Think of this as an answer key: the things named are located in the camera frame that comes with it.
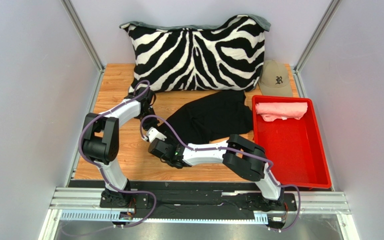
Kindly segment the black t-shirt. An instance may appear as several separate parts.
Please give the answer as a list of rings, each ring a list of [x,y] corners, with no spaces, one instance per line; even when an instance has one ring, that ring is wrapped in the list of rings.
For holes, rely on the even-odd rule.
[[[244,91],[222,90],[183,105],[166,121],[186,144],[208,144],[253,129]]]

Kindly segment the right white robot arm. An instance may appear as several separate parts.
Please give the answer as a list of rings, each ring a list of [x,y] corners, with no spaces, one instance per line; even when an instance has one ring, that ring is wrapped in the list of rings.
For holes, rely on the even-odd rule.
[[[281,201],[284,191],[271,169],[263,147],[237,134],[212,144],[175,145],[162,137],[149,140],[148,152],[167,165],[182,169],[203,164],[223,164],[244,180],[254,182],[268,201]]]

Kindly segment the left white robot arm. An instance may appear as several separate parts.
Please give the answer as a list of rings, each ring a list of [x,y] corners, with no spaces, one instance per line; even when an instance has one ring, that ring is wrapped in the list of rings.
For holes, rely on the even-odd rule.
[[[86,162],[97,167],[105,181],[105,188],[110,192],[133,193],[117,160],[119,129],[131,119],[143,120],[151,112],[153,95],[150,87],[141,87],[109,110],[90,112],[84,118],[78,151]]]

